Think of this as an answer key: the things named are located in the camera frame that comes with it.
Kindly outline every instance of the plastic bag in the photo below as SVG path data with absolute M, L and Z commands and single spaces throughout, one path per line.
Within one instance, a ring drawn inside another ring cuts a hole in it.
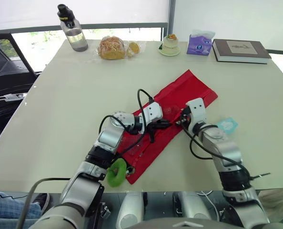
M 124 42 L 118 37 L 107 36 L 101 40 L 97 51 L 103 59 L 119 60 L 140 53 L 144 46 L 141 42 Z
M 212 31 L 193 30 L 189 36 L 187 54 L 208 56 L 214 35 Z

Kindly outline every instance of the packaged bread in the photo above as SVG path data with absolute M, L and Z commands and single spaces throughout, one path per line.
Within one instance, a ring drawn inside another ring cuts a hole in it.
M 99 44 L 98 53 L 101 58 L 107 60 L 123 59 L 125 56 L 123 41 L 118 37 L 104 37 Z

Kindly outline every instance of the jeans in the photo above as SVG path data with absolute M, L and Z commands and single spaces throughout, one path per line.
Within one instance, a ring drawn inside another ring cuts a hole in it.
M 8 196 L 3 192 L 0 192 L 0 195 L 2 197 Z M 12 199 L 11 197 L 0 197 L 0 229 L 15 229 L 23 207 L 24 202 L 21 200 Z M 41 207 L 38 203 L 30 204 L 24 229 L 34 224 L 41 214 Z

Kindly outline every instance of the white curtain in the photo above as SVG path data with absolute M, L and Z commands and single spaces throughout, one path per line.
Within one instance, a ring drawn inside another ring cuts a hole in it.
M 169 0 L 0 0 L 0 30 L 59 25 L 61 3 L 81 24 L 168 21 Z

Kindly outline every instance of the water bottle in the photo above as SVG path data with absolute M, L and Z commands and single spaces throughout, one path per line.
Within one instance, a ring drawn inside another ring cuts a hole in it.
M 77 52 L 83 52 L 88 49 L 88 44 L 82 32 L 80 23 L 66 5 L 58 5 L 59 12 L 57 15 L 61 21 L 61 28 L 64 31 L 71 47 Z

